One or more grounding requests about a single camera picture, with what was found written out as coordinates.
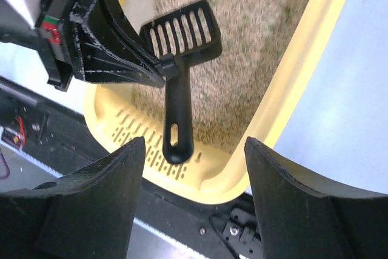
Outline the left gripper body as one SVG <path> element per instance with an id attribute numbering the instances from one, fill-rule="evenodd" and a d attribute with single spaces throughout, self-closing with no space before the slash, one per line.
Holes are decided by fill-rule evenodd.
<path id="1" fill-rule="evenodd" d="M 48 74 L 47 83 L 66 92 L 73 77 L 82 77 L 79 33 L 71 20 L 77 0 L 41 0 L 35 25 L 37 50 Z"/>

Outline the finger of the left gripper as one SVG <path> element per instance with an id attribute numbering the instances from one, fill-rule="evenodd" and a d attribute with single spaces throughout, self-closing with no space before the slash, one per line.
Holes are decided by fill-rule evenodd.
<path id="1" fill-rule="evenodd" d="M 158 59 L 126 18 L 119 0 L 81 0 L 82 29 L 122 73 L 156 73 Z"/>
<path id="2" fill-rule="evenodd" d="M 81 0 L 77 0 L 76 6 L 70 15 L 75 22 L 79 33 L 79 45 L 81 49 L 81 68 L 78 71 L 82 74 L 81 79 L 95 84 L 107 83 L 138 83 L 151 87 L 162 88 L 165 84 L 164 78 L 156 73 L 122 73 L 115 71 L 118 63 L 105 56 L 95 47 L 91 39 L 82 29 L 82 17 L 85 16 L 85 9 L 81 6 Z"/>

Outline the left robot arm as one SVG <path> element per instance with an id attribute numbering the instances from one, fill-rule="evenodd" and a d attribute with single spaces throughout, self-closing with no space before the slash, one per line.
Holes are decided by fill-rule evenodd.
<path id="1" fill-rule="evenodd" d="M 157 57 L 118 0 L 39 0 L 33 25 L 1 1 L 1 41 L 37 51 L 48 83 L 58 90 L 67 90 L 72 78 L 94 84 L 165 83 Z"/>

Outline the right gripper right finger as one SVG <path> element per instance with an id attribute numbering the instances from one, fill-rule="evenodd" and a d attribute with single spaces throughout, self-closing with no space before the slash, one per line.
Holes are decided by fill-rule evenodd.
<path id="1" fill-rule="evenodd" d="M 387 196 L 331 180 L 246 140 L 265 258 L 386 258 Z"/>

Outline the beige cat litter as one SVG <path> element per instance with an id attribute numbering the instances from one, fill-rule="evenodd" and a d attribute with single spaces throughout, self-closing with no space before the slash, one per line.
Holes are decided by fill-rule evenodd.
<path id="1" fill-rule="evenodd" d="M 127 0 L 136 28 L 197 0 Z M 232 153 L 278 68 L 309 0 L 208 0 L 221 31 L 219 58 L 191 69 L 195 139 Z"/>

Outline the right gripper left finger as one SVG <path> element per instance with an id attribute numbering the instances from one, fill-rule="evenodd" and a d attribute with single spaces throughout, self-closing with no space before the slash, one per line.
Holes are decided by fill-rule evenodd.
<path id="1" fill-rule="evenodd" d="M 146 156 L 137 137 L 34 189 L 1 194 L 2 258 L 125 258 Z"/>

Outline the black litter scoop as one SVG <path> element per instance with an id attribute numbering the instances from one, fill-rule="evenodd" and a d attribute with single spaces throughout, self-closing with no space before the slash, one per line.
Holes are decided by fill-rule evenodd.
<path id="1" fill-rule="evenodd" d="M 170 164 L 182 164 L 194 151 L 190 68 L 222 53 L 221 32 L 208 0 L 199 0 L 144 24 L 141 39 L 159 54 L 165 77 L 162 152 Z"/>

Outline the yellow litter box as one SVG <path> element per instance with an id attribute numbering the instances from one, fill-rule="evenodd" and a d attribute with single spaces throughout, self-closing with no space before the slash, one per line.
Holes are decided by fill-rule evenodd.
<path id="1" fill-rule="evenodd" d="M 245 137 L 273 147 L 318 65 L 346 0 L 309 0 L 290 44 L 255 112 Z M 221 204 L 249 186 L 244 140 L 232 154 L 203 143 L 191 159 L 174 166 L 162 156 L 162 124 L 136 109 L 127 98 L 130 86 L 89 85 L 84 118 L 93 137 L 112 152 L 137 136 L 146 141 L 143 176 L 157 186 L 202 204 Z"/>

